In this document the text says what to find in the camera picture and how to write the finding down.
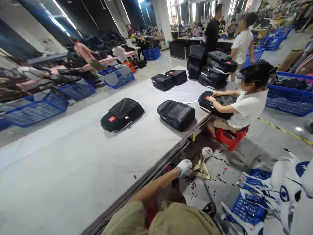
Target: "pile of bags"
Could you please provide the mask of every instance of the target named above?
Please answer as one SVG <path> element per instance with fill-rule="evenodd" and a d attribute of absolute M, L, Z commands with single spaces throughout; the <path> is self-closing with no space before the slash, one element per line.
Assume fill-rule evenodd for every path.
<path fill-rule="evenodd" d="M 238 64 L 220 51 L 208 52 L 204 61 L 204 49 L 202 45 L 191 45 L 187 63 L 189 78 L 198 80 L 200 84 L 211 89 L 222 89 L 227 85 L 229 74 L 236 71 Z"/>

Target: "stool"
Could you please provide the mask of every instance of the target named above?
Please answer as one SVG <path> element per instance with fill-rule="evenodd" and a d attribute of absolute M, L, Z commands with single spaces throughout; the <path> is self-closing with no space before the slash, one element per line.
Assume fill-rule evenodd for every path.
<path fill-rule="evenodd" d="M 123 64 L 127 65 L 133 74 L 136 72 L 135 68 L 131 65 L 129 61 L 125 61 Z"/>
<path fill-rule="evenodd" d="M 239 142 L 242 140 L 242 138 L 248 132 L 249 126 L 247 126 L 243 131 L 230 131 L 230 130 L 224 130 L 224 129 L 220 128 L 216 132 L 216 138 L 218 140 L 222 141 L 224 144 L 228 145 L 228 151 L 234 151 L 234 149 L 237 147 Z M 229 134 L 229 136 L 231 136 L 231 139 L 228 138 L 227 136 L 223 135 L 224 131 L 227 134 Z"/>

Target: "white shirt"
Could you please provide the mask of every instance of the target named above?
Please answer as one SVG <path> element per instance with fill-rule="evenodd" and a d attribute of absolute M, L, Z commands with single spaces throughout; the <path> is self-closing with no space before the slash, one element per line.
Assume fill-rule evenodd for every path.
<path fill-rule="evenodd" d="M 120 46 L 115 47 L 115 48 L 112 49 L 112 51 L 113 51 L 113 55 L 116 56 L 117 59 L 118 59 L 119 61 L 121 61 L 122 63 L 123 63 L 125 60 L 127 60 L 127 57 L 126 57 L 126 55 L 124 54 L 125 49 L 124 49 L 123 47 L 120 47 Z"/>
<path fill-rule="evenodd" d="M 266 103 L 267 92 L 268 90 L 265 90 L 245 95 L 245 93 L 241 91 L 236 103 L 232 104 L 238 113 L 234 113 L 234 115 L 227 120 L 228 125 L 233 128 L 242 128 L 251 124 L 252 121 L 262 113 Z"/>
<path fill-rule="evenodd" d="M 238 48 L 233 60 L 238 64 L 243 64 L 246 61 L 247 50 L 253 41 L 253 33 L 250 29 L 242 31 L 236 38 L 232 45 L 232 49 Z"/>

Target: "red logo patch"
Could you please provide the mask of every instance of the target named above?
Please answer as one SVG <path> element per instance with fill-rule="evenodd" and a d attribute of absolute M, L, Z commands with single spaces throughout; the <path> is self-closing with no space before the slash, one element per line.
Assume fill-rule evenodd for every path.
<path fill-rule="evenodd" d="M 112 116 L 109 118 L 109 122 L 113 122 L 116 119 L 116 117 Z"/>

